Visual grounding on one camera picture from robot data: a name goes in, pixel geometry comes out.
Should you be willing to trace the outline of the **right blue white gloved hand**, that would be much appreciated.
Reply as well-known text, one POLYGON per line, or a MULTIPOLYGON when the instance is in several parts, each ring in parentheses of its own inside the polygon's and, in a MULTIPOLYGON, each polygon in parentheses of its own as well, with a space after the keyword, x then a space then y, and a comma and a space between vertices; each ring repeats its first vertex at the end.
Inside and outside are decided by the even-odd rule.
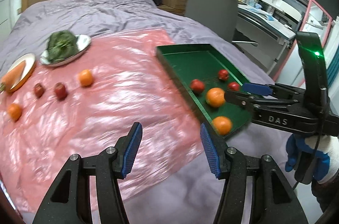
POLYGON ((297 168, 302 178, 312 177, 318 184, 332 182, 338 174, 338 138, 302 137, 292 134, 286 144, 287 172, 297 168))

